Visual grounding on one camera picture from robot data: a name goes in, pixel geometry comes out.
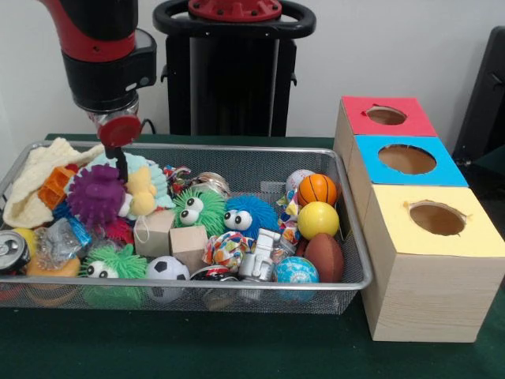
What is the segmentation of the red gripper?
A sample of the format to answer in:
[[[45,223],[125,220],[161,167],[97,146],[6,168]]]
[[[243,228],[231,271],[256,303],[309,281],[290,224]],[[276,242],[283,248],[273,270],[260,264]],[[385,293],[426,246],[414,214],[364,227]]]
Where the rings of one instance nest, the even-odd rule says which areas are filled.
[[[106,121],[98,128],[98,137],[104,147],[107,163],[115,160],[118,178],[128,182],[128,164],[122,146],[132,143],[141,132],[141,122],[136,115],[122,115]]]

